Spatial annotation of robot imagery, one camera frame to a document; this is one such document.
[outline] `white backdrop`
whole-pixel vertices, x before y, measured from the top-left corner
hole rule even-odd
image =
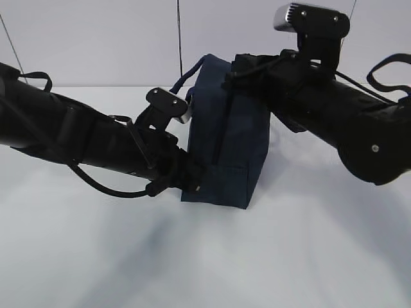
[[[350,15],[354,0],[311,0]],[[281,0],[181,0],[185,68],[214,53],[276,54],[296,37],[272,29]],[[357,0],[340,70],[365,81],[386,56],[408,52],[408,0]],[[176,0],[1,0],[0,12],[25,71],[47,71],[57,86],[170,85],[179,76]],[[0,57],[12,61],[0,29]],[[406,65],[378,75],[411,83]]]
[[[346,13],[354,4],[310,2]],[[205,53],[231,60],[293,47],[293,35],[271,28],[280,4],[182,0],[185,67]],[[361,80],[383,57],[407,52],[409,8],[358,0],[340,70]],[[141,86],[178,78],[175,1],[1,0],[0,12],[25,71],[49,72],[63,86],[55,92],[107,114],[137,115],[150,89]],[[2,29],[0,58],[17,65]],[[380,76],[410,84],[407,69]],[[188,126],[169,131],[186,147]],[[411,173],[384,187],[363,183],[327,144],[274,118],[246,211],[181,203],[173,189],[119,200],[64,166],[6,147],[0,157],[0,307],[411,306]],[[117,189],[146,184],[87,170]]]

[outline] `navy blue bag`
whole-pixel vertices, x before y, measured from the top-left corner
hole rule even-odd
[[[177,94],[200,67],[187,97],[193,109],[188,151],[207,172],[200,190],[183,192],[181,201],[246,209],[268,153],[270,112],[254,99],[223,90],[231,64],[213,55],[204,56],[170,92]]]

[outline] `cable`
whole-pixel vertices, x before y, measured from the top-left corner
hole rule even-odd
[[[3,24],[4,32],[6,32],[7,39],[8,39],[8,41],[9,41],[9,43],[10,43],[12,49],[13,49],[13,53],[14,53],[14,56],[15,56],[15,58],[16,58],[16,60],[17,60],[17,63],[19,64],[20,71],[24,74],[24,70],[23,70],[23,67],[21,66],[19,56],[17,56],[17,52],[16,52],[16,50],[15,50],[15,48],[14,48],[14,44],[13,44],[13,42],[12,42],[12,38],[11,38],[11,36],[10,36],[8,30],[7,30],[6,23],[5,23],[4,19],[3,19],[3,16],[1,16],[1,13],[0,13],[0,21],[1,21],[1,23]]]
[[[177,0],[177,27],[179,29],[179,56],[180,56],[180,76],[183,74],[182,65],[182,40],[181,40],[181,14],[180,14],[180,0]]]
[[[345,79],[345,80],[348,81],[349,83],[352,83],[353,85],[355,85],[355,86],[358,87],[359,89],[365,91],[366,93],[374,96],[375,98],[378,98],[378,99],[380,99],[380,100],[382,100],[382,101],[384,101],[384,102],[386,102],[386,103],[388,103],[388,104],[396,104],[394,101],[391,101],[390,99],[385,98],[385,97],[383,97],[383,96],[375,93],[374,91],[372,91],[372,90],[370,90],[370,89],[367,89],[366,87],[364,87],[363,85],[359,84],[357,81],[351,79],[350,77],[344,75],[343,73],[340,73],[340,72],[337,71],[337,72],[335,72],[335,74],[336,74],[337,76],[341,77],[342,79]]]
[[[0,97],[0,103],[2,103],[11,113],[13,113],[21,122],[22,124],[36,137],[38,140],[43,143],[43,145],[50,148],[55,155],[65,163],[76,175],[78,175],[84,182],[89,184],[91,187],[97,189],[101,193],[108,194],[109,196],[118,197],[118,198],[140,198],[147,195],[146,191],[138,191],[138,192],[122,192],[122,191],[115,191],[105,187],[92,179],[87,173],[85,173],[80,167],[78,167],[78,163],[75,162],[73,159],[69,158],[64,150],[53,140],[51,140],[35,123],[31,121],[29,117],[27,117],[23,112],[21,112],[17,107],[15,107],[11,102],[9,102],[6,98]]]

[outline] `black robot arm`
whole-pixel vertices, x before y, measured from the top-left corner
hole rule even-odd
[[[19,81],[20,71],[0,64],[0,144],[32,157],[67,164],[99,191],[122,198],[155,196],[168,187],[195,191],[204,168],[166,132],[171,119],[186,122],[189,104],[161,88],[147,94],[150,106],[137,118],[104,115],[73,99]],[[140,192],[119,192],[91,179],[79,167],[88,164],[146,178]]]
[[[259,98],[293,132],[314,133],[366,182],[387,184],[411,169],[410,99],[394,103],[354,81],[363,91],[335,78],[352,81],[337,72],[341,40],[349,32],[347,16],[292,3],[279,9],[274,26],[297,32],[299,50],[238,55],[223,87]]]

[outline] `screw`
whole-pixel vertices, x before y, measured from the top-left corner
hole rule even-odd
[[[371,147],[371,149],[372,149],[372,151],[373,151],[374,153],[378,153],[378,152],[380,151],[380,147],[377,146],[376,144],[373,145],[373,146]]]

